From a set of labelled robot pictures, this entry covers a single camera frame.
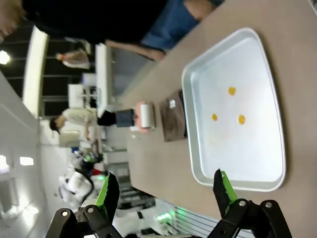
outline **person's knee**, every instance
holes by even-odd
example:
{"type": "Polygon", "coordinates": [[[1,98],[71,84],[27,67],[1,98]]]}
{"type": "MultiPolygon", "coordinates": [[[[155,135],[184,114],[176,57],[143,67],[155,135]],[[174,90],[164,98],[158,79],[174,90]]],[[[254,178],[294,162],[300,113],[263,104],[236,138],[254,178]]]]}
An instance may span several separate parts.
{"type": "Polygon", "coordinates": [[[203,20],[215,9],[215,5],[209,0],[184,0],[184,4],[190,14],[198,21],[203,20]]]}

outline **white tray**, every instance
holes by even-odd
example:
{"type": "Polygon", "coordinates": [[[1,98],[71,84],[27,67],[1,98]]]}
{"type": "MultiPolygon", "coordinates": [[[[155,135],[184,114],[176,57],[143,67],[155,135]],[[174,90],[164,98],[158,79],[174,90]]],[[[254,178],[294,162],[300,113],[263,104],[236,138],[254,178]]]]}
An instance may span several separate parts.
{"type": "Polygon", "coordinates": [[[286,170],[282,124],[256,32],[240,29],[193,60],[183,71],[182,87],[195,179],[212,186],[220,168],[234,189],[281,186],[286,170]],[[236,89],[234,96],[229,87],[236,89]],[[245,117],[243,125],[239,115],[245,117]]]}

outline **tabletop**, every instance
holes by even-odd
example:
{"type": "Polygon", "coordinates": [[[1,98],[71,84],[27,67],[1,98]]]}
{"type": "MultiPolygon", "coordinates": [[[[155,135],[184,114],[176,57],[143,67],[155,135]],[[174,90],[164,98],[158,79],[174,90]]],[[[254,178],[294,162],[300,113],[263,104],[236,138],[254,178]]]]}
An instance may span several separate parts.
{"type": "Polygon", "coordinates": [[[212,188],[195,181],[188,140],[165,143],[159,102],[181,88],[184,67],[232,32],[251,27],[264,45],[279,99],[287,172],[273,192],[236,191],[256,203],[274,199],[294,237],[317,234],[317,16],[308,0],[228,0],[119,100],[123,109],[152,102],[157,127],[127,129],[132,185],[197,213],[220,218],[212,188]]]}

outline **yellow spot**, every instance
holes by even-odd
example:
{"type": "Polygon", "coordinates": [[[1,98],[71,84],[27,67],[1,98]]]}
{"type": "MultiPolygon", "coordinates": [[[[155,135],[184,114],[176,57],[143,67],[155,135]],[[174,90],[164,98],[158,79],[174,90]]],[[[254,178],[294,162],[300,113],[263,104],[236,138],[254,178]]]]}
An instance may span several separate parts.
{"type": "Polygon", "coordinates": [[[216,114],[213,114],[211,118],[213,119],[213,121],[218,120],[218,117],[217,117],[217,115],[216,115],[216,114]]]}
{"type": "Polygon", "coordinates": [[[236,88],[235,87],[229,87],[228,88],[228,93],[233,96],[236,94],[236,88]]]}
{"type": "Polygon", "coordinates": [[[246,118],[244,117],[244,115],[240,115],[238,121],[240,125],[243,125],[246,122],[246,118]]]}

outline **screw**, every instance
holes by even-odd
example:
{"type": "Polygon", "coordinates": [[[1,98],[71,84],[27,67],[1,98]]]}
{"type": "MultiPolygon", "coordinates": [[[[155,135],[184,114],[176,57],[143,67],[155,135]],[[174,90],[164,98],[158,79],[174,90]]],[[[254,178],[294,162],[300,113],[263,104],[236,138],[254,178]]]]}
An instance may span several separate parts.
{"type": "Polygon", "coordinates": [[[246,205],[246,202],[245,202],[245,201],[240,201],[240,202],[239,202],[239,206],[244,207],[245,205],[246,205]]]}
{"type": "Polygon", "coordinates": [[[267,208],[271,208],[271,207],[272,207],[272,203],[267,202],[267,203],[265,204],[265,206],[266,206],[267,208]]]}

